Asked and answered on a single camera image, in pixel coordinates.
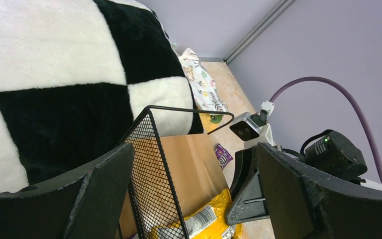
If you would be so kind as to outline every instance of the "black mesh wire basket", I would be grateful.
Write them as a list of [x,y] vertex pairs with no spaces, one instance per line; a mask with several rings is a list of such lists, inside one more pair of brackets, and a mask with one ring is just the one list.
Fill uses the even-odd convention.
[[121,142],[134,146],[129,197],[140,239],[188,239],[187,228],[151,109],[230,115],[170,107],[148,106],[134,121]]

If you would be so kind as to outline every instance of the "fuzzy blanket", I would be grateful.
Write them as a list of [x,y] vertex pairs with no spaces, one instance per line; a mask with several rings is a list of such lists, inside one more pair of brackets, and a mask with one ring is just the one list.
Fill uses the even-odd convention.
[[[133,0],[0,0],[0,192],[113,149],[147,105],[195,109],[154,12]],[[161,136],[198,114],[154,112]]]

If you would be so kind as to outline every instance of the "ceiling trim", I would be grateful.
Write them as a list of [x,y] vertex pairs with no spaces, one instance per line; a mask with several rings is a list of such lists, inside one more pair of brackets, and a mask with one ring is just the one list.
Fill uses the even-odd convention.
[[295,0],[281,0],[223,59],[229,64]]

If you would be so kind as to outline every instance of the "bed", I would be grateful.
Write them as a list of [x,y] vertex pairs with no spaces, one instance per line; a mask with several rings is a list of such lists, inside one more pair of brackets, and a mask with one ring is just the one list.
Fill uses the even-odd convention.
[[[133,0],[0,0],[0,192],[115,148],[147,105],[195,109],[156,14]],[[161,136],[198,114],[154,112]]]

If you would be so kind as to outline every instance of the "purple cable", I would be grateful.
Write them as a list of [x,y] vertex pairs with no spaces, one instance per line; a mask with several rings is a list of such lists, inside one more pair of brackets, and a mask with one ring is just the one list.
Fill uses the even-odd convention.
[[340,91],[340,93],[342,93],[346,97],[349,103],[351,103],[352,107],[355,110],[355,113],[357,113],[357,116],[360,119],[365,135],[367,136],[367,140],[368,140],[368,143],[370,144],[371,152],[373,153],[373,159],[374,159],[374,162],[376,163],[377,172],[379,173],[380,181],[382,182],[382,158],[380,157],[379,149],[377,148],[373,133],[371,132],[370,126],[368,125],[367,119],[365,118],[365,115],[362,112],[360,106],[355,101],[354,97],[341,85],[337,84],[336,82],[332,80],[322,78],[322,77],[317,77],[317,76],[302,77],[302,78],[293,80],[287,83],[286,85],[282,86],[280,89],[278,89],[278,91],[276,91],[276,93],[270,98],[269,101],[273,103],[275,99],[287,88],[305,81],[317,81],[317,82],[323,82],[328,85],[331,85],[334,88],[336,88],[338,91]]

